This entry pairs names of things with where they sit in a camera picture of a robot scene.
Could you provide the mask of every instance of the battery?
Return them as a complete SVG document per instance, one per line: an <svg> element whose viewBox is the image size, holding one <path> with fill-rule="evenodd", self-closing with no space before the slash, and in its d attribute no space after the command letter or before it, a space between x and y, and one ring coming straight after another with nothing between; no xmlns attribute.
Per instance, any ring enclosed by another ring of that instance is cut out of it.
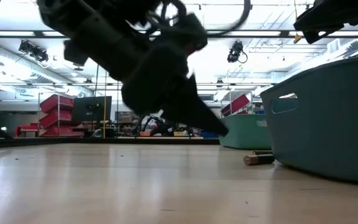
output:
<svg viewBox="0 0 358 224"><path fill-rule="evenodd" d="M244 162L248 166L271 164L275 158L272 154L245 156Z"/></svg>
<svg viewBox="0 0 358 224"><path fill-rule="evenodd" d="M273 151L267 150L267 151L254 151L252 152L253 155L271 155L273 154Z"/></svg>

